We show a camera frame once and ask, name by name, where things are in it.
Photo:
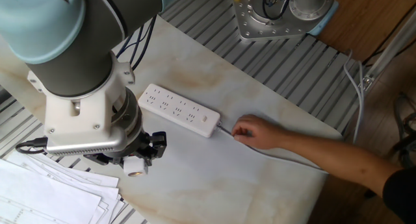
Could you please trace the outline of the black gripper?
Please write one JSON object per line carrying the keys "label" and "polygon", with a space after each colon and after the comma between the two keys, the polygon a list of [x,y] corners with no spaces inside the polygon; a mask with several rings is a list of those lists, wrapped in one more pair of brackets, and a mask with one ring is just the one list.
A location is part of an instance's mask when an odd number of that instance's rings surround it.
{"label": "black gripper", "polygon": [[125,156],[135,155],[144,158],[147,166],[152,166],[154,159],[161,158],[167,147],[167,138],[164,131],[155,132],[149,135],[146,132],[140,132],[139,135],[123,150],[118,152],[96,153],[91,155],[83,155],[85,158],[106,166],[114,164],[123,166],[123,158]]}

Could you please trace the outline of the person right hand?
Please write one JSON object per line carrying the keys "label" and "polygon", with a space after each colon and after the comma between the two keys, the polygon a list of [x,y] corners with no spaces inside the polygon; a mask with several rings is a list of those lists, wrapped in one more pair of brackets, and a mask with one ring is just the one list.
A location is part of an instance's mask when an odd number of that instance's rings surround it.
{"label": "person right hand", "polygon": [[255,115],[240,117],[231,131],[236,141],[256,149],[277,148],[284,134],[285,129]]}

